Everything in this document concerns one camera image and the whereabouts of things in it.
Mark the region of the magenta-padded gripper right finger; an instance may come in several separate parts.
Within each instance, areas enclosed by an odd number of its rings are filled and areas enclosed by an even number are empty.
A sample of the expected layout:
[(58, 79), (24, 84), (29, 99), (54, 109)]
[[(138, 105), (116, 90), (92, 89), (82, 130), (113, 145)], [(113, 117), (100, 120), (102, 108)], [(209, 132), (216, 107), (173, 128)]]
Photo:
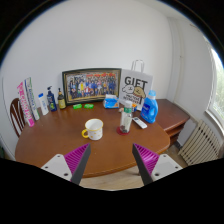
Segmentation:
[(167, 154), (158, 155), (136, 143), (133, 144), (132, 154), (136, 160), (144, 185), (148, 185), (182, 169)]

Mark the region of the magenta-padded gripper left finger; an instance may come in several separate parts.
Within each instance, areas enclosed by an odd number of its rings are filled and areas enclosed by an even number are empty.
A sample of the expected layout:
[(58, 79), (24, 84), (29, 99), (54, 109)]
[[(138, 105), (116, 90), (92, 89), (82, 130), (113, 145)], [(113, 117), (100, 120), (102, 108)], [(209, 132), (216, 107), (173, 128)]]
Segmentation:
[(91, 146), (87, 143), (66, 155), (56, 154), (42, 169), (79, 185), (90, 154)]

